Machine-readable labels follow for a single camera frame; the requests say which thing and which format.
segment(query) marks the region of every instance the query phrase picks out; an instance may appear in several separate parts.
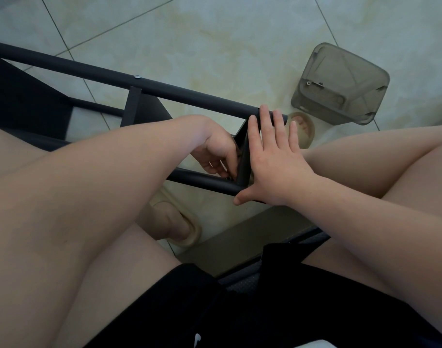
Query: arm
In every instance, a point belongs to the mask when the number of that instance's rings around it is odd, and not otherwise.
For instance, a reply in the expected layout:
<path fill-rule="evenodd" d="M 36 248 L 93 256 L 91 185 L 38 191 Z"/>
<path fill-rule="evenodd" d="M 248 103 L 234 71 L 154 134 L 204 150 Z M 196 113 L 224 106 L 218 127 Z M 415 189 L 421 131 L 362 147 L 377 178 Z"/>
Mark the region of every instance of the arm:
<path fill-rule="evenodd" d="M 237 168 L 235 143 L 204 116 L 121 128 L 0 179 L 0 346 L 45 346 L 88 263 L 195 149 Z"/>
<path fill-rule="evenodd" d="M 374 269 L 442 332 L 442 218 L 314 174 L 301 155 L 294 122 L 287 140 L 278 113 L 275 133 L 263 107 L 260 116 L 263 144 L 256 120 L 249 121 L 256 186 L 240 192 L 234 202 L 261 200 L 299 211 Z"/>

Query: left hand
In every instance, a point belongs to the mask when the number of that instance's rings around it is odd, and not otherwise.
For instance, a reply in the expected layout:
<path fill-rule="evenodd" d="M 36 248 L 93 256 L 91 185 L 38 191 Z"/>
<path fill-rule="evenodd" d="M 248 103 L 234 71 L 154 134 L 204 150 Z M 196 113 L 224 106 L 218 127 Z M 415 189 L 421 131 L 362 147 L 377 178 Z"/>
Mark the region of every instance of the left hand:
<path fill-rule="evenodd" d="M 213 120 L 208 122 L 209 137 L 191 155 L 209 174 L 237 177 L 238 148 L 232 136 Z"/>

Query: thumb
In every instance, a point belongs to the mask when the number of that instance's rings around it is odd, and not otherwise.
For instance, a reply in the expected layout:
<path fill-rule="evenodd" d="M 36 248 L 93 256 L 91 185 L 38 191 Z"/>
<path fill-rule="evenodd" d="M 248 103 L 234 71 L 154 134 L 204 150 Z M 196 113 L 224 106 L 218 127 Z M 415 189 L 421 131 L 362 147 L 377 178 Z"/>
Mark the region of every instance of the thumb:
<path fill-rule="evenodd" d="M 255 185 L 252 185 L 244 190 L 241 190 L 234 198 L 234 205 L 241 205 L 255 199 Z"/>

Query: tile floor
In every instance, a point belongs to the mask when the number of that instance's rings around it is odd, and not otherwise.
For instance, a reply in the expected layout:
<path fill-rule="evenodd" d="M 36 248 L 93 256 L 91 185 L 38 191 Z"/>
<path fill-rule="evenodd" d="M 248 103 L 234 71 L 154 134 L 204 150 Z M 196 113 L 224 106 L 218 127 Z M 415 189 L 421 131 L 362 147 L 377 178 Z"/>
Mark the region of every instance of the tile floor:
<path fill-rule="evenodd" d="M 391 82 L 367 126 L 318 119 L 312 146 L 342 136 L 442 120 L 442 0 L 0 0 L 0 42 L 98 65 L 288 114 L 312 49 L 337 44 L 386 69 Z M 63 93 L 124 107 L 127 91 L 16 64 Z M 241 120 L 163 100 L 173 117 Z M 75 109 L 71 141 L 119 127 Z M 200 170 L 194 159 L 181 164 Z M 266 206 L 166 182 L 197 213 L 209 239 Z"/>

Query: right hand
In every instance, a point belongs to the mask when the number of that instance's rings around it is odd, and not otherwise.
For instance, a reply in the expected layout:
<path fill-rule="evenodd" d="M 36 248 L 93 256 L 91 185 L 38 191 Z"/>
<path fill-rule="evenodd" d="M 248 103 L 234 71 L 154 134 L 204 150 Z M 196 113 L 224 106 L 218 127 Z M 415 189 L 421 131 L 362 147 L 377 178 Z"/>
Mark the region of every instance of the right hand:
<path fill-rule="evenodd" d="M 248 119 L 250 163 L 255 181 L 235 196 L 235 205 L 251 200 L 269 205 L 288 205 L 294 193 L 300 192 L 300 188 L 295 187 L 319 178 L 301 154 L 296 122 L 291 122 L 287 138 L 281 112 L 274 110 L 272 115 L 274 127 L 268 106 L 260 106 L 263 141 L 259 135 L 256 117 L 252 115 Z"/>

